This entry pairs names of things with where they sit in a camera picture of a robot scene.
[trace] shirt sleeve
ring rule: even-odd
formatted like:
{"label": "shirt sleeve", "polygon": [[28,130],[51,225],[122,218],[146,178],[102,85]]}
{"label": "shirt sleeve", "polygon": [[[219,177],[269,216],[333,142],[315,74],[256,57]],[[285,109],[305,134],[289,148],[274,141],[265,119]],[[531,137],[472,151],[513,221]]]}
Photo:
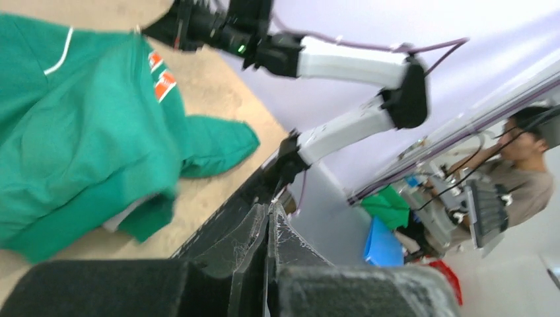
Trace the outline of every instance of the shirt sleeve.
{"label": "shirt sleeve", "polygon": [[506,207],[509,227],[529,220],[546,206],[543,205],[543,194],[535,195],[531,187],[521,187],[511,193],[513,202]]}

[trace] table surface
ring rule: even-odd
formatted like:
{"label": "table surface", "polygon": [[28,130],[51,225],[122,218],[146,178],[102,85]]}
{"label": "table surface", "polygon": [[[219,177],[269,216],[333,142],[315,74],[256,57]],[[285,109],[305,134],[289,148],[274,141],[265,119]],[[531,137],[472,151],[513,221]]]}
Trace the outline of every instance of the table surface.
{"label": "table surface", "polygon": [[[165,12],[171,0],[3,0],[0,10],[96,30],[131,30]],[[230,172],[201,180],[180,180],[175,218],[148,241],[95,230],[60,252],[59,259],[166,258],[185,242],[231,193],[255,171],[287,135],[232,69],[211,50],[195,55],[154,47],[178,80],[186,112],[248,122],[261,147]],[[0,250],[0,303],[30,268],[20,256]]]}

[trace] orange logo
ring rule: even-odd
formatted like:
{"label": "orange logo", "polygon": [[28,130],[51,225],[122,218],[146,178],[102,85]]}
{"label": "orange logo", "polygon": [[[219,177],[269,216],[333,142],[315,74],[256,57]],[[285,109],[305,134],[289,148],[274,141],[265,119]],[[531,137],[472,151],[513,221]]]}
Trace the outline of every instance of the orange logo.
{"label": "orange logo", "polygon": [[150,70],[152,72],[163,64],[163,58],[156,51],[151,52],[150,55],[148,55],[148,59],[150,61]]}
{"label": "orange logo", "polygon": [[158,82],[154,85],[156,98],[159,102],[177,85],[175,78],[166,69],[159,75]]}

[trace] green cloth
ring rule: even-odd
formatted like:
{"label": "green cloth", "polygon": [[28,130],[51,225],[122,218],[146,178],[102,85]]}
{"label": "green cloth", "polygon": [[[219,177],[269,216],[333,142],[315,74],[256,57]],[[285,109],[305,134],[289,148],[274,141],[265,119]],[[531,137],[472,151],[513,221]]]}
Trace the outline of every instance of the green cloth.
{"label": "green cloth", "polygon": [[119,226],[144,241],[171,221],[179,177],[259,146],[245,123],[185,117],[174,85],[158,94],[167,66],[142,35],[73,30],[65,51],[69,31],[0,14],[0,249],[31,262],[156,194]]}
{"label": "green cloth", "polygon": [[410,206],[392,186],[364,198],[361,206],[371,217],[380,219],[390,230],[408,226]]}

